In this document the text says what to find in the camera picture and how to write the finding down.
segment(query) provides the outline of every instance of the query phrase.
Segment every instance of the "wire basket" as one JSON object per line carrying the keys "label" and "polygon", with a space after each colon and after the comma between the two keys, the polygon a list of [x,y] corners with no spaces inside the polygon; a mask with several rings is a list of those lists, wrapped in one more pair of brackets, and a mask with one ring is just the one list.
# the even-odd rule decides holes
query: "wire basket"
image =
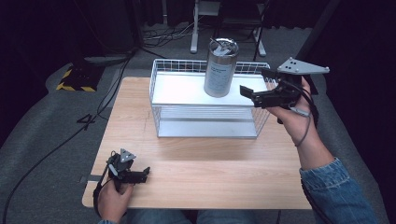
{"label": "wire basket", "polygon": [[221,98],[204,91],[206,61],[162,60],[153,63],[149,99],[159,137],[257,138],[269,112],[255,108],[239,85],[255,91],[276,86],[262,79],[268,63],[236,63],[230,93]]}

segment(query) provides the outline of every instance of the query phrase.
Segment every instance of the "human hand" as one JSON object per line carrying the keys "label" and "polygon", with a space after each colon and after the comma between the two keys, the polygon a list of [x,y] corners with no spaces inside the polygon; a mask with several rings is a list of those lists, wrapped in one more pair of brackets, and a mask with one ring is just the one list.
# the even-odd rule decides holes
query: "human hand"
{"label": "human hand", "polygon": [[[307,92],[309,93],[311,92],[308,82],[303,77],[302,77],[302,86]],[[300,97],[295,107],[307,113],[310,113],[309,103],[305,100],[303,96]],[[284,109],[280,106],[267,107],[266,109],[271,114],[275,115],[276,117],[282,120],[285,129],[288,132],[288,134],[291,136],[291,139],[293,140],[294,144],[298,144],[304,138],[305,131],[307,129],[307,122],[308,122],[307,117],[301,116],[291,110]],[[315,129],[315,125],[310,125],[309,128]]]}
{"label": "human hand", "polygon": [[98,198],[98,211],[101,218],[119,223],[125,214],[133,191],[134,185],[124,184],[121,185],[120,192],[117,192],[114,181],[108,181],[100,191]]}

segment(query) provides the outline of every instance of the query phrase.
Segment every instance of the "silver cylinder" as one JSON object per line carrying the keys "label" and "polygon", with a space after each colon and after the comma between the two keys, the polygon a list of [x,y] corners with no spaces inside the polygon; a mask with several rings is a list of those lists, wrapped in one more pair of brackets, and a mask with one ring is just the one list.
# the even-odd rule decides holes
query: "silver cylinder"
{"label": "silver cylinder", "polygon": [[213,97],[223,97],[230,91],[239,47],[229,38],[217,38],[209,43],[205,92]]}

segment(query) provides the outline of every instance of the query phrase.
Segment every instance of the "jacket sleeve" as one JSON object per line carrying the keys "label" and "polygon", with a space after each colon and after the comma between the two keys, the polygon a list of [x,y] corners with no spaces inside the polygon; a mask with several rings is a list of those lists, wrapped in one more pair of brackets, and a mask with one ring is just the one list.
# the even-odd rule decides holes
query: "jacket sleeve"
{"label": "jacket sleeve", "polygon": [[377,223],[373,208],[363,197],[359,184],[349,176],[340,160],[312,170],[300,170],[303,185],[318,209],[313,206],[318,223]]}

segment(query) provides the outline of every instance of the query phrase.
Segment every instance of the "hand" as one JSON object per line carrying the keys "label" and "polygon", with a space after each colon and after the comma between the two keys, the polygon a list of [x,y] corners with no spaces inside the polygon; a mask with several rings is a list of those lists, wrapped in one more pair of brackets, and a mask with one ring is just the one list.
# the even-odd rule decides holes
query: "hand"
{"label": "hand", "polygon": [[119,223],[126,212],[133,191],[132,184],[122,185],[120,192],[116,191],[114,181],[110,180],[105,184],[98,198],[98,211],[102,219]]}
{"label": "hand", "polygon": [[[310,91],[310,86],[308,82],[302,77],[302,86],[308,92]],[[296,108],[301,109],[305,112],[310,112],[309,103],[305,100],[304,97],[300,97],[299,101],[297,102]],[[304,137],[307,121],[306,117],[296,114],[291,110],[284,109],[282,107],[268,107],[266,108],[271,114],[275,115],[279,119],[282,120],[286,131],[291,136],[294,144],[297,144],[301,141]]]}
{"label": "hand", "polygon": [[[302,78],[302,85],[304,89],[310,92],[309,84],[304,78]],[[309,103],[303,96],[300,97],[295,107],[310,112]],[[334,161],[332,153],[320,140],[314,122],[309,122],[309,118],[279,106],[269,107],[267,110],[282,120],[294,145],[298,145],[297,149],[303,170],[318,168]]]}

